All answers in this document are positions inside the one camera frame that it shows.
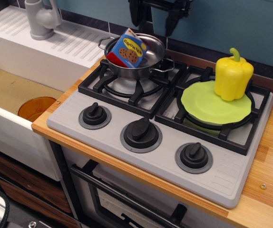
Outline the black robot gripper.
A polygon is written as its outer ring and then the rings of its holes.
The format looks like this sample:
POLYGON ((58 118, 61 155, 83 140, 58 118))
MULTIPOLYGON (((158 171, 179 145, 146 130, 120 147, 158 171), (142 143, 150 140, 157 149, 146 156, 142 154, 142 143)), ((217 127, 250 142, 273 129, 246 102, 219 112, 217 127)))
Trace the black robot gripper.
POLYGON ((147 6, 167 11, 165 36, 171 36, 182 17, 188 17, 192 0, 129 0, 131 21, 134 26, 140 26, 146 21, 147 6))

